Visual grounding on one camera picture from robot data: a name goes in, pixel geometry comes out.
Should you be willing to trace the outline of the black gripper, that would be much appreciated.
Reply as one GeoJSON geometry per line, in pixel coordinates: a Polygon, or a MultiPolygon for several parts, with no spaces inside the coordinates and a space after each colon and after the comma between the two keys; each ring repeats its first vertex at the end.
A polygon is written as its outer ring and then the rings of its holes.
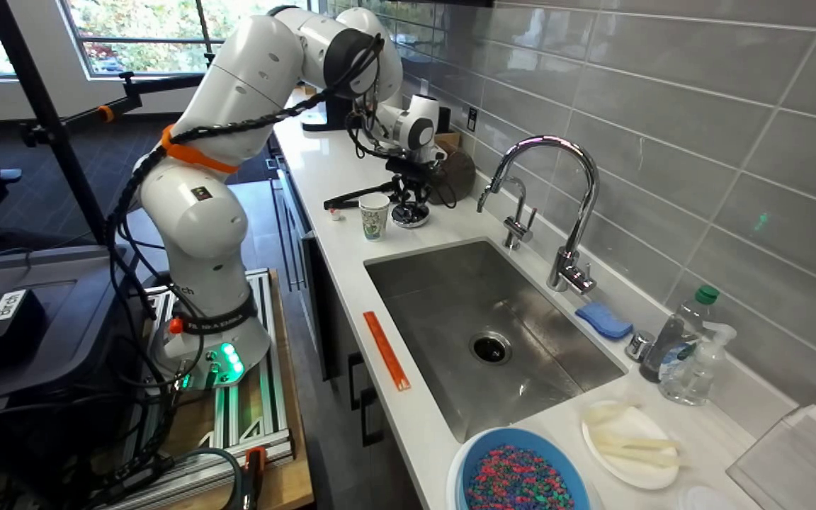
{"type": "Polygon", "coordinates": [[[436,161],[412,161],[412,159],[399,159],[392,157],[385,161],[385,168],[392,172],[397,172],[403,179],[403,185],[417,196],[417,199],[429,199],[431,196],[431,181],[436,176],[436,161]]]}

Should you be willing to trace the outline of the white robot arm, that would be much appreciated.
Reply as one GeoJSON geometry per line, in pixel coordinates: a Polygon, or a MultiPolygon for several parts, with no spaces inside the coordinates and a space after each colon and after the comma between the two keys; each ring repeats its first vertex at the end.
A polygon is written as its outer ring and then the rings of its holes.
{"type": "Polygon", "coordinates": [[[260,154],[274,123],[302,111],[291,97],[301,86],[346,99],[352,133],[389,171],[417,179],[446,161],[436,106],[399,93],[403,60],[373,11],[278,6],[246,18],[135,168],[175,293],[161,361],[186,388],[232,386],[268,351],[242,261],[246,212],[227,179],[260,154]]]}

